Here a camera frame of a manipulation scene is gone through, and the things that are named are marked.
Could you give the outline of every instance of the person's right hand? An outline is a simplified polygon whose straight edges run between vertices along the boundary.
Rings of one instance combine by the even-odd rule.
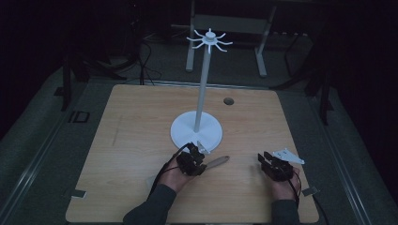
[[[299,175],[299,169],[298,168],[293,168],[293,171]],[[283,182],[278,182],[278,181],[273,181],[271,178],[269,178],[266,175],[267,179],[271,183],[271,191],[272,191],[272,196],[274,201],[277,200],[296,200],[297,193],[294,192],[292,187],[289,185],[288,181],[283,181]],[[290,181],[293,184],[293,187],[296,189],[296,191],[299,191],[300,189],[300,183],[299,183],[299,178],[293,174],[292,179]]]

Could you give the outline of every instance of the table top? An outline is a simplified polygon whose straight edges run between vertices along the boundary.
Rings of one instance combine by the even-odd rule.
[[[195,111],[197,87],[116,85],[108,100],[76,189],[69,222],[121,222],[145,201],[146,181],[177,150],[170,137],[173,121]],[[225,98],[235,103],[226,105]],[[220,145],[204,163],[230,156],[227,163],[196,177],[177,195],[168,223],[270,222],[270,188],[257,153],[288,148],[296,154],[278,96],[273,91],[208,88],[204,112],[222,125]],[[301,170],[302,188],[308,187]],[[300,196],[301,222],[318,221],[312,197]]]

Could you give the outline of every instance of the background table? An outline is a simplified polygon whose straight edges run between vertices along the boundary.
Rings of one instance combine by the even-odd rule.
[[[145,201],[146,179],[177,150],[170,137],[176,117],[196,110],[198,88],[115,86],[72,199],[69,222],[120,222]],[[223,103],[232,98],[234,105]],[[204,112],[221,123],[221,144],[205,163],[228,155],[226,163],[204,172],[178,194],[169,223],[263,223],[270,221],[270,189],[257,153],[287,147],[297,153],[278,96],[273,91],[208,88]],[[303,188],[307,180],[301,169]],[[300,197],[301,222],[316,222],[312,197]]]

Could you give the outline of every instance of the dark sleeve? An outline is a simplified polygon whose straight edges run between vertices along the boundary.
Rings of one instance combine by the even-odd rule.
[[[164,225],[176,198],[176,192],[166,185],[157,185],[148,200],[123,217],[125,225]]]
[[[278,200],[272,203],[272,224],[299,224],[299,212],[293,200]]]

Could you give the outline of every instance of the person's left hand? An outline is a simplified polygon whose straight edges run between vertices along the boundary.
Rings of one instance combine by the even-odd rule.
[[[168,169],[171,170],[166,171],[161,175],[158,184],[166,185],[167,187],[173,189],[176,193],[178,193],[182,188],[184,188],[184,186],[188,182],[190,182],[194,178],[194,176],[188,176],[182,173],[182,171],[179,168],[175,167],[178,167],[178,163],[174,158],[170,162],[169,166],[166,168],[166,170]]]

